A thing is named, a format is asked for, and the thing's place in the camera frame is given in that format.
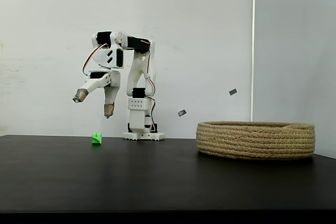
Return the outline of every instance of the green cube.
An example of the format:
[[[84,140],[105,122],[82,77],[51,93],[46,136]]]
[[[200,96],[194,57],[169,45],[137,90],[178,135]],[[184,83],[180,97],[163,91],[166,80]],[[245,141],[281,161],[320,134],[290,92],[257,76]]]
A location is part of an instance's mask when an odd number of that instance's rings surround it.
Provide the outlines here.
[[[101,145],[101,132],[94,132],[92,134],[92,144],[100,144]]]

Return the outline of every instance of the small gray object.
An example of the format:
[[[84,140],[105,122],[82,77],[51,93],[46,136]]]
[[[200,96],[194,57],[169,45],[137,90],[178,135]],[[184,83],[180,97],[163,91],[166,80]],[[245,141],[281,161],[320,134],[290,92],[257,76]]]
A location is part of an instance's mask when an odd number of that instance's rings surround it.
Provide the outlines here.
[[[180,112],[179,112],[179,116],[183,116],[183,115],[185,115],[187,112],[185,111],[185,110],[181,110]]]
[[[233,95],[233,94],[237,93],[237,90],[236,89],[232,89],[229,93],[230,93],[230,95]]]

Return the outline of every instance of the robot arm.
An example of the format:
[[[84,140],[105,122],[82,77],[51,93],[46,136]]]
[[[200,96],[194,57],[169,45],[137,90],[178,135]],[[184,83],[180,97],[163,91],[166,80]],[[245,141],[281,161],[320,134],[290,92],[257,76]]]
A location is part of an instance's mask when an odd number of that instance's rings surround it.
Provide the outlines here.
[[[104,115],[113,115],[114,102],[120,88],[120,73],[112,69],[123,68],[123,51],[134,50],[133,64],[128,76],[127,95],[129,98],[130,123],[129,132],[123,133],[123,138],[138,140],[162,140],[163,133],[158,133],[152,112],[155,100],[155,64],[153,41],[127,36],[124,32],[101,31],[92,35],[95,50],[89,56],[83,67],[83,73],[88,61],[93,58],[100,66],[87,75],[84,85],[77,90],[73,100],[83,102],[86,96],[96,88],[104,88]],[[138,88],[141,75],[145,77],[145,87]]]

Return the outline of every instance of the jute basket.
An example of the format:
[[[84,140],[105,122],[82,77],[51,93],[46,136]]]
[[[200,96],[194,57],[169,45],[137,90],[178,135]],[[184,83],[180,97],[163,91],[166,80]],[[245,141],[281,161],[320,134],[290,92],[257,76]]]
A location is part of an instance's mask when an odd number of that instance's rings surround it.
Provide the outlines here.
[[[312,124],[203,122],[196,131],[200,152],[243,159],[300,159],[315,149]]]

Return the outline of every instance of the black table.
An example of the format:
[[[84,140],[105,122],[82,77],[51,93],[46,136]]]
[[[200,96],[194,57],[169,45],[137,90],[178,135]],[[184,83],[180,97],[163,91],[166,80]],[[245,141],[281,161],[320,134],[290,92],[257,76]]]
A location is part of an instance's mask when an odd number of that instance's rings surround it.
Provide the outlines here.
[[[243,161],[186,139],[0,137],[0,222],[321,223],[335,210],[336,160],[319,155]]]

